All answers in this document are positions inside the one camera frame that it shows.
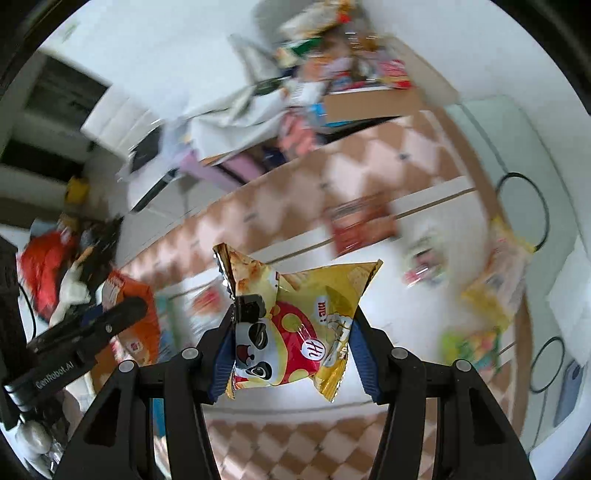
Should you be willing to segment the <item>red plastic bag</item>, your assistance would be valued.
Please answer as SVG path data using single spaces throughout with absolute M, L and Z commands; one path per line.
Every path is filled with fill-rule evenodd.
M 20 269 L 39 316 L 49 321 L 58 304 L 59 285 L 78 248 L 78 238 L 51 231 L 32 238 L 20 256 Z

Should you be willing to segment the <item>small white wrapped candy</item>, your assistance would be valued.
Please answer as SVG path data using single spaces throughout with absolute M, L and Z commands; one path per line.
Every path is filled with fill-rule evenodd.
M 403 279 L 408 287 L 436 286 L 447 277 L 448 256 L 441 235 L 427 230 L 407 250 Z

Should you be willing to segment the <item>white picture snack packet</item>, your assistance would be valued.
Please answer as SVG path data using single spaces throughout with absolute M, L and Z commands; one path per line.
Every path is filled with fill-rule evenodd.
M 154 297 L 161 331 L 159 360 L 197 347 L 204 333 L 217 328 L 231 302 L 221 277 L 198 288 Z

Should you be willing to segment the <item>pink box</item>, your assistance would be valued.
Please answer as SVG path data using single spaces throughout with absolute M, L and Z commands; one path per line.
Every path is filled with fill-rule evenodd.
M 266 174 L 266 170 L 249 154 L 238 154 L 217 165 L 205 165 L 194 153 L 187 154 L 179 170 L 194 179 L 214 184 L 224 192 L 232 192 Z

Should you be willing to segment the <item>far white padded chair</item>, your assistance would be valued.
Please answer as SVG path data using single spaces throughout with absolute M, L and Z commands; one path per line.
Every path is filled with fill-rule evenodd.
M 131 173 L 132 150 L 158 126 L 162 127 L 159 154 Z M 180 157 L 184 153 L 182 124 L 160 117 L 116 86 L 107 88 L 97 101 L 82 124 L 81 133 L 120 160 L 116 179 L 126 186 L 128 208 L 134 213 L 145 209 L 180 176 Z

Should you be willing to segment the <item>pile of snack packets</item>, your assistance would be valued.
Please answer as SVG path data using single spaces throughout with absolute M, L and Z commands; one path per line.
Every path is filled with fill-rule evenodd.
M 290 107 L 317 128 L 407 115 L 422 106 L 405 62 L 355 1 L 318 1 L 277 28 Z

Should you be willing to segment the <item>green candy packet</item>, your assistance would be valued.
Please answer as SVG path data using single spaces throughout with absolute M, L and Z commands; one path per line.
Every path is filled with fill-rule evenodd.
M 465 360 L 479 372 L 493 372 L 499 368 L 500 340 L 496 328 L 470 334 L 448 330 L 441 337 L 441 354 L 447 364 Z

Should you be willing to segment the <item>white cloth pile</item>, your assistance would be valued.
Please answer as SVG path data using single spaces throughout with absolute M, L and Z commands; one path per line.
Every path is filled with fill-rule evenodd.
M 199 158 L 216 160 L 276 137 L 287 113 L 283 73 L 276 60 L 249 39 L 229 36 L 245 84 L 187 117 L 187 139 Z

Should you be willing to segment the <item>yellow snack packet on mat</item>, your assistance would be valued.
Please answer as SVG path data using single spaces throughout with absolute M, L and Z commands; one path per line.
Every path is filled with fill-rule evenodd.
M 516 236 L 500 217 L 491 221 L 489 246 L 484 270 L 462 292 L 462 298 L 503 332 L 520 309 L 535 247 Z

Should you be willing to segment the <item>white goose plush toy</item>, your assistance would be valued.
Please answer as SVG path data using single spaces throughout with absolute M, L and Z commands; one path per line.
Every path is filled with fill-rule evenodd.
M 90 302 L 91 295 L 86 284 L 80 280 L 81 273 L 81 263 L 76 261 L 64 274 L 60 284 L 58 304 L 49 320 L 50 328 L 64 320 L 71 306 Z

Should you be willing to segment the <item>yellow panda snack packet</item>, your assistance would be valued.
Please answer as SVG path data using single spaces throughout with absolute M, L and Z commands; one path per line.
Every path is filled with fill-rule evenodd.
M 243 309 L 236 316 L 228 397 L 308 379 L 325 400 L 334 400 L 348 363 L 353 315 L 383 263 L 280 273 L 225 243 L 213 254 Z

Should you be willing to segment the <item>orange panda snack packet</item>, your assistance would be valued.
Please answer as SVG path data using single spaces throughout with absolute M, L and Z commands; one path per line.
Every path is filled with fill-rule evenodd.
M 90 384 L 97 393 L 113 372 L 116 363 L 132 359 L 139 366 L 155 364 L 159 356 L 160 327 L 152 289 L 118 270 L 109 273 L 101 292 L 104 310 L 127 298 L 139 297 L 146 304 L 145 315 L 133 325 L 114 336 L 96 356 L 97 364 L 90 371 Z

